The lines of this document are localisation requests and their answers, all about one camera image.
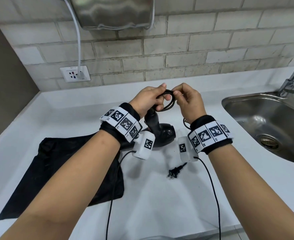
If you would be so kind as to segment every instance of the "sink basin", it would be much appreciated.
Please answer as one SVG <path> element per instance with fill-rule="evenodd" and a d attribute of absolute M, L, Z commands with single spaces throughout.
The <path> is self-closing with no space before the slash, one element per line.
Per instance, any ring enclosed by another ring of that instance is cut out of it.
<path fill-rule="evenodd" d="M 265 149 L 294 162 L 294 108 L 270 94 L 233 96 L 224 109 Z"/>

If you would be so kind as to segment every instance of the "wall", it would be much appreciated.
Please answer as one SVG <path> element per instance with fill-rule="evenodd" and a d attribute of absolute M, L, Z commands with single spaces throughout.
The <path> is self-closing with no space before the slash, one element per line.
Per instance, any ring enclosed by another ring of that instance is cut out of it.
<path fill-rule="evenodd" d="M 41 91 L 294 66 L 294 0 L 156 0 L 151 31 L 81 31 L 92 80 L 65 83 L 77 37 L 61 0 L 0 0 L 0 28 Z"/>
<path fill-rule="evenodd" d="M 39 92 L 0 31 L 0 134 Z"/>

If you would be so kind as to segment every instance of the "wall outlet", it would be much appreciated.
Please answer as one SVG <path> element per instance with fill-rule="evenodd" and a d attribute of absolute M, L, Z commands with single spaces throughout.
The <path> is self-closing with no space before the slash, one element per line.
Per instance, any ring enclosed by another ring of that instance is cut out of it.
<path fill-rule="evenodd" d="M 77 66 L 61 67 L 60 71 L 67 83 L 90 81 L 88 68 L 85 65 L 80 67 L 80 74 L 78 74 Z"/>

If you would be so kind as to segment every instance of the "stainless steel hand dryer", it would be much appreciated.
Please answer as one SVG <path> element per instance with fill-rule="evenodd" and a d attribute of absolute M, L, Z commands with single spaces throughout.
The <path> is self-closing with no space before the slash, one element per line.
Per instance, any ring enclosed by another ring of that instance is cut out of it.
<path fill-rule="evenodd" d="M 78 22 L 85 30 L 149 28 L 154 0 L 70 0 Z"/>

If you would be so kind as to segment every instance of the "hand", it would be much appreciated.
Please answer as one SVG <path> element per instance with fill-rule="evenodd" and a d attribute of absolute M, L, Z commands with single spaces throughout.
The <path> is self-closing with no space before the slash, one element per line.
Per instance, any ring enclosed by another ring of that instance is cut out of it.
<path fill-rule="evenodd" d="M 199 117 L 206 115 L 201 94 L 186 83 L 182 83 L 173 89 L 173 94 L 180 106 L 181 114 L 189 124 Z"/>
<path fill-rule="evenodd" d="M 157 111 L 161 111 L 164 108 L 164 99 L 167 101 L 170 100 L 170 95 L 166 94 L 156 99 L 159 95 L 165 92 L 167 85 L 165 83 L 161 84 L 159 87 L 146 87 L 141 90 L 133 100 L 129 102 L 133 106 L 134 110 L 137 111 L 140 118 L 144 117 L 147 114 L 147 111 L 153 107 L 155 104 Z"/>

